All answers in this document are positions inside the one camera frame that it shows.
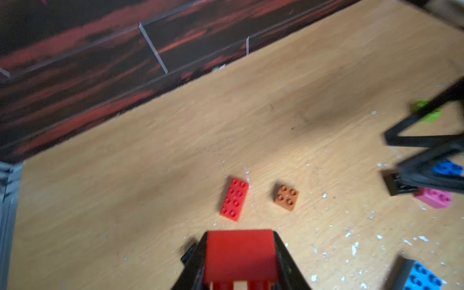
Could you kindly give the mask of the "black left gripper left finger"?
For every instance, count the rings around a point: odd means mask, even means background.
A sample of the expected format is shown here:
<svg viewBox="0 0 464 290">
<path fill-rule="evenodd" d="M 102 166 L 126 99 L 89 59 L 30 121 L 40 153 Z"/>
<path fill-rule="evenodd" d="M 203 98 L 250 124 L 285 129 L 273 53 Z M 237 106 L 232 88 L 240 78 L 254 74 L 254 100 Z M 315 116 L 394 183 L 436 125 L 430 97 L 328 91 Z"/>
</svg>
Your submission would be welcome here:
<svg viewBox="0 0 464 290">
<path fill-rule="evenodd" d="M 207 290 L 209 288 L 204 281 L 208 234 L 209 232 L 205 232 L 199 242 L 193 242 L 181 257 L 184 269 L 171 290 Z"/>
</svg>

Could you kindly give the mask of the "black 2x2 lego brick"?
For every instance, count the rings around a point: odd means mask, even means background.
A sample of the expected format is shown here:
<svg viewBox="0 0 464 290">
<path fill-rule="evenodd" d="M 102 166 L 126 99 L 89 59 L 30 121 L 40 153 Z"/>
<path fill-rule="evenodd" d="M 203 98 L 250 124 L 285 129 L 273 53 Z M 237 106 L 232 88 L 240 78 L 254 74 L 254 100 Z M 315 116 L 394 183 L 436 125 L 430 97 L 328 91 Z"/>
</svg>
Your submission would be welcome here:
<svg viewBox="0 0 464 290">
<path fill-rule="evenodd" d="M 419 193 L 418 187 L 404 184 L 399 174 L 387 174 L 383 178 L 390 196 L 415 195 Z"/>
</svg>

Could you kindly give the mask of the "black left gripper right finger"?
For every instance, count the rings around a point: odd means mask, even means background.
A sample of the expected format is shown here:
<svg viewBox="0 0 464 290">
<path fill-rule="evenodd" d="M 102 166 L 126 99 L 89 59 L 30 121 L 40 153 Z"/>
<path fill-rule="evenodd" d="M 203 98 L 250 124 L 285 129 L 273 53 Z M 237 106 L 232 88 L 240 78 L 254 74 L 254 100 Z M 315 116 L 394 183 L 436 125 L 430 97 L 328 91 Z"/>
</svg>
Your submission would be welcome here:
<svg viewBox="0 0 464 290">
<path fill-rule="evenodd" d="M 277 232 L 273 231 L 275 241 L 275 252 L 278 265 L 278 281 L 274 290 L 311 290 L 307 281 L 298 269 L 287 247 Z"/>
</svg>

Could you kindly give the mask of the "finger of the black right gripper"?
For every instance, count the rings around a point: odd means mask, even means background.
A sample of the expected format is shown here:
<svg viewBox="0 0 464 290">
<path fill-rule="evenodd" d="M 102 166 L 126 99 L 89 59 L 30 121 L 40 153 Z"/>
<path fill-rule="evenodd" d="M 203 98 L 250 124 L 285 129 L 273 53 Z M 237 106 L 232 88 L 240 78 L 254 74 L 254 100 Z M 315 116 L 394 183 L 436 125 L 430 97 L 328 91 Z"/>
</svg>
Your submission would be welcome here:
<svg viewBox="0 0 464 290">
<path fill-rule="evenodd" d="M 424 106 L 413 111 L 408 117 L 386 130 L 385 141 L 389 146 L 432 148 L 439 145 L 464 145 L 464 133 L 457 135 L 400 136 L 400 133 L 426 116 L 450 102 L 459 102 L 464 107 L 464 79 L 461 77 Z"/>
<path fill-rule="evenodd" d="M 433 172 L 435 165 L 464 151 L 464 145 L 439 145 L 414 155 L 397 165 L 403 182 L 411 186 L 464 193 L 464 178 Z"/>
</svg>

